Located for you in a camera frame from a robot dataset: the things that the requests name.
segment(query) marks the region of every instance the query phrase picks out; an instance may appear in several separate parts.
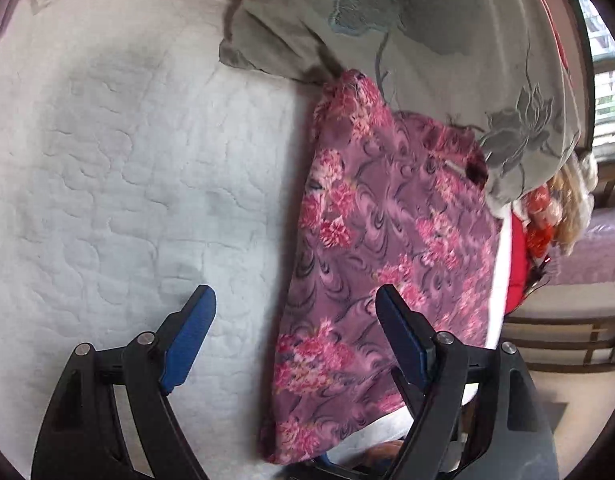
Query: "gray flower print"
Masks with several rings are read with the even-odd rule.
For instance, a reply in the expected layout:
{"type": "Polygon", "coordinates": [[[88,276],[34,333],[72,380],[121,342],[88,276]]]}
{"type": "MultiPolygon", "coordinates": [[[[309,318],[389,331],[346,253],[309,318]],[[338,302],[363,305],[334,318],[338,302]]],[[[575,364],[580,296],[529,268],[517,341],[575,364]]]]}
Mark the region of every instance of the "gray flower print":
{"type": "Polygon", "coordinates": [[[489,114],[489,132],[481,149],[489,168],[500,168],[500,176],[519,167],[526,150],[543,151],[549,139],[553,99],[543,99],[539,85],[521,89],[516,108],[489,114]]]}

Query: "purple floral fabric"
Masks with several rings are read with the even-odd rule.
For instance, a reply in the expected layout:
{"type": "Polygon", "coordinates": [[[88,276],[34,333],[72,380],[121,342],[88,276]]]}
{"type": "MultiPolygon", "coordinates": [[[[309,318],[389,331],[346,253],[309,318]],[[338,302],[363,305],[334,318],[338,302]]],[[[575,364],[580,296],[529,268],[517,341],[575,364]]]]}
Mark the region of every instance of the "purple floral fabric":
{"type": "Polygon", "coordinates": [[[401,407],[375,314],[393,283],[436,330],[482,346],[499,222],[470,130],[392,115],[357,71],[325,86],[276,348],[265,456],[318,456],[401,407]]]}

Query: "blue gripper pad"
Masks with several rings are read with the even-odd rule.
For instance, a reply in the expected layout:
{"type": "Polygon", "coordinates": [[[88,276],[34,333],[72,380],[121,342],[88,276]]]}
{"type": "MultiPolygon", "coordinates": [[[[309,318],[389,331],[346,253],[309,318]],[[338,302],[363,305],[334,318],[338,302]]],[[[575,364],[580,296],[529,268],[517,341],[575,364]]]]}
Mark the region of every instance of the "blue gripper pad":
{"type": "Polygon", "coordinates": [[[392,346],[405,380],[425,391],[430,381],[425,349],[383,286],[377,291],[376,309],[381,327],[392,346]]]}
{"type": "Polygon", "coordinates": [[[217,297],[208,286],[166,351],[160,380],[166,395],[172,393],[175,386],[185,383],[216,313],[217,297]]]}

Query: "red cloth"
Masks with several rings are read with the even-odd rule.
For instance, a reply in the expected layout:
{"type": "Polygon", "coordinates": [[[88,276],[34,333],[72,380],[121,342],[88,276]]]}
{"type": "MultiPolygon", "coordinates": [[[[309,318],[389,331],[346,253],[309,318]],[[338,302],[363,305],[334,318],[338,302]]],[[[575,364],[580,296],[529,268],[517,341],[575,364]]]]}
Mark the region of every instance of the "red cloth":
{"type": "Polygon", "coordinates": [[[526,234],[523,222],[518,216],[511,216],[511,264],[508,297],[505,303],[505,314],[520,306],[523,302],[523,290],[529,273],[530,262],[527,259],[526,234]]]}

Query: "white quilted bedsheet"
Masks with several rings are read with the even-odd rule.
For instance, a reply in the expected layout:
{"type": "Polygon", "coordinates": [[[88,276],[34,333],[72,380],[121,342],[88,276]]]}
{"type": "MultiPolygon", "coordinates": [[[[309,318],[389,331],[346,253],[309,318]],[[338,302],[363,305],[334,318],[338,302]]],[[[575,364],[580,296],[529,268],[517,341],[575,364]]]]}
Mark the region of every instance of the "white quilted bedsheet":
{"type": "Polygon", "coordinates": [[[219,63],[236,1],[22,0],[0,42],[0,448],[24,476],[72,349],[124,346],[199,283],[217,318],[173,409],[212,480],[278,470],[256,433],[318,92],[219,63]]]}

